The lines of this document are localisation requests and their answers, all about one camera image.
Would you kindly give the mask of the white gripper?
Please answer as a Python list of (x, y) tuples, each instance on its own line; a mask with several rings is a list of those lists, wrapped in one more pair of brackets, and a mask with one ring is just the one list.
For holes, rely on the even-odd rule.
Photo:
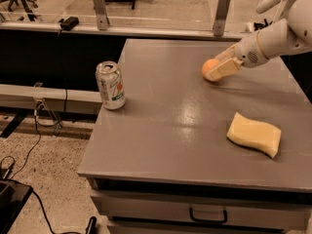
[(221, 79), (238, 72), (242, 62), (243, 66), (248, 68), (254, 68), (268, 62), (268, 58), (259, 47), (257, 36), (257, 32), (245, 36), (237, 45), (230, 46), (214, 57), (218, 60), (218, 65), (214, 69), (218, 71)]

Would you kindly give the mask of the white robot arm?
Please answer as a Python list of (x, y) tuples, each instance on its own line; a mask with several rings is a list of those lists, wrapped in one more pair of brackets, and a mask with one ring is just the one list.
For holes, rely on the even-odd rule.
[(254, 68), (282, 55), (297, 55), (312, 50), (312, 0), (263, 0), (258, 14), (285, 4), (284, 9), (268, 26), (243, 37), (202, 66), (208, 81), (219, 81), (238, 72), (241, 67)]

